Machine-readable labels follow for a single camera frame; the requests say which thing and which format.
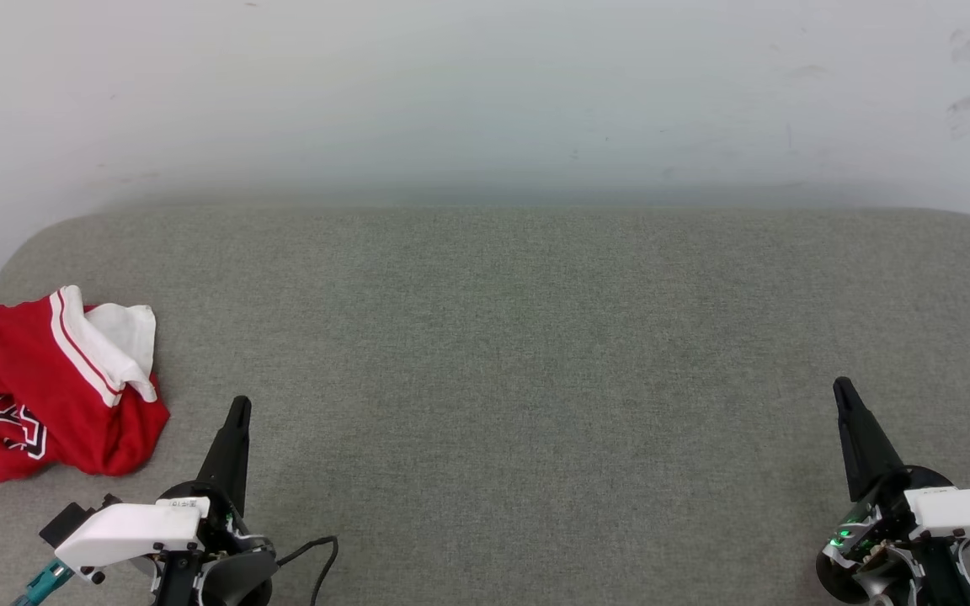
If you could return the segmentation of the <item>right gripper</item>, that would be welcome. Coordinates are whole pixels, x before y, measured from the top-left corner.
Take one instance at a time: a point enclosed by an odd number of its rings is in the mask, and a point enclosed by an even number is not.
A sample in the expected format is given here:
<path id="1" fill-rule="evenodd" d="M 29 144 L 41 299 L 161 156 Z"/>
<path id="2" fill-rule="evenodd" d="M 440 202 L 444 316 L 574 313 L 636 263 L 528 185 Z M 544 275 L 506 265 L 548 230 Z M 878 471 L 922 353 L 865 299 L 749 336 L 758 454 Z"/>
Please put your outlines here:
<path id="1" fill-rule="evenodd" d="M 815 560 L 821 587 L 850 605 L 969 605 L 960 542 L 916 537 L 907 490 L 950 488 L 939 472 L 904 465 L 850 377 L 833 382 L 840 449 L 852 502 Z"/>

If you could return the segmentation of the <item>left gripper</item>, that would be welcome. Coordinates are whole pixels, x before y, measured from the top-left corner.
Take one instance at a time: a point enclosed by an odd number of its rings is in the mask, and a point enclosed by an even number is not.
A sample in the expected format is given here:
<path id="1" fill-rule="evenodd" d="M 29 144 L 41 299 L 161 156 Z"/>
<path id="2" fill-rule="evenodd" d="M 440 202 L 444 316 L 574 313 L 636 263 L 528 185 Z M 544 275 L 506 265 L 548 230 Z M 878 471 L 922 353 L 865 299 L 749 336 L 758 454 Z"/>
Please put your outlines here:
<path id="1" fill-rule="evenodd" d="M 200 515 L 184 540 L 164 540 L 152 555 L 155 605 L 266 605 L 278 571 L 274 546 L 247 529 L 253 403 L 235 396 L 195 481 L 169 488 L 159 505 Z"/>

